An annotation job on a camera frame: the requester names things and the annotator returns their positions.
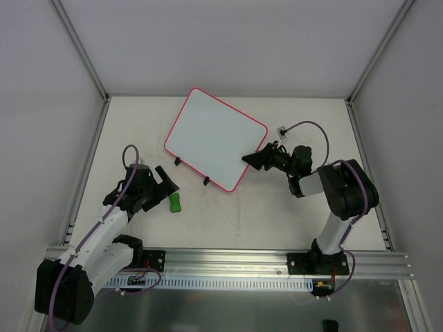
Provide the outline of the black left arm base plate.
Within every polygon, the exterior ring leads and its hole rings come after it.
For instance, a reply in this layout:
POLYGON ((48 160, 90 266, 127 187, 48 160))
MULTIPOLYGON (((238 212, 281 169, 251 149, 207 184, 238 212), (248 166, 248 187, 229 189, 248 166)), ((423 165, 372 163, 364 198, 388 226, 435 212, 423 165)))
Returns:
POLYGON ((165 268, 165 256, 166 251, 164 250, 144 250, 141 266, 162 273, 165 268))

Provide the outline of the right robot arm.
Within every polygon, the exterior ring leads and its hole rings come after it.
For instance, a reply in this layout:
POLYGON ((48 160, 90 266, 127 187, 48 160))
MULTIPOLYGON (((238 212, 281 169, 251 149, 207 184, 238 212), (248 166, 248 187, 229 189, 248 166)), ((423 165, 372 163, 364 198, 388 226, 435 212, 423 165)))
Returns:
POLYGON ((276 168, 287 175, 289 191, 297 198, 325 195, 330 213, 326 224, 304 254, 287 254, 290 275, 350 274, 343 249, 352 227, 379 204, 379 194, 356 160, 339 160, 312 169, 311 147, 299 145, 287 153, 277 142, 242 156, 256 170, 276 168))

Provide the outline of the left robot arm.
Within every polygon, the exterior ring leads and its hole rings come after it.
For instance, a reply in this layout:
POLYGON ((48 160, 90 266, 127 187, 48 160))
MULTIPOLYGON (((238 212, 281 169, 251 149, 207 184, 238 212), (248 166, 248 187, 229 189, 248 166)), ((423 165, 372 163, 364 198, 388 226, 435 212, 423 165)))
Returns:
POLYGON ((90 313, 100 289, 118 272, 147 268, 143 242, 121 230, 139 212, 147 212, 179 187, 161 166, 156 181, 147 165, 131 164, 102 202, 81 240, 57 259, 44 259, 37 268, 34 309, 66 323, 79 325, 90 313))

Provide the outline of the green bone-shaped eraser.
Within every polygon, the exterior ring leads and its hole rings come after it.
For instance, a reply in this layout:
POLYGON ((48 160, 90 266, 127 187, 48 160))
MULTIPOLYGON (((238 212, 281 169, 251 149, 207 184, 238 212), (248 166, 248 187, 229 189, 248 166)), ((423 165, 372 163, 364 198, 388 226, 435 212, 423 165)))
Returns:
POLYGON ((180 195, 178 192, 175 192, 175 193, 169 195, 169 202, 170 202, 171 213, 177 213, 182 210, 181 202, 180 202, 180 195))

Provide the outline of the pink framed whiteboard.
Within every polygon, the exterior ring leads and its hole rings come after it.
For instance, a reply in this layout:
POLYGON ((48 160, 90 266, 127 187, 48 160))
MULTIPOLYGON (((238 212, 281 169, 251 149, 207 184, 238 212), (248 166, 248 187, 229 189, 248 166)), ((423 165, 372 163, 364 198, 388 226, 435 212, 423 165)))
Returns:
POLYGON ((164 142, 165 150, 225 192, 233 192, 269 132, 250 115, 193 88, 164 142))

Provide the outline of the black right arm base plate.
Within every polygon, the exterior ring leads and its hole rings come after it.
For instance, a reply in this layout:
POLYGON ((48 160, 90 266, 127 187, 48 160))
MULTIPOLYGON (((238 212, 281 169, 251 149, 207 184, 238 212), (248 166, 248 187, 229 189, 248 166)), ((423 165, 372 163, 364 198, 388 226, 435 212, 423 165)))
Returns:
POLYGON ((315 256, 312 252, 288 253, 287 269, 290 275, 349 275, 347 257, 343 252, 315 256))

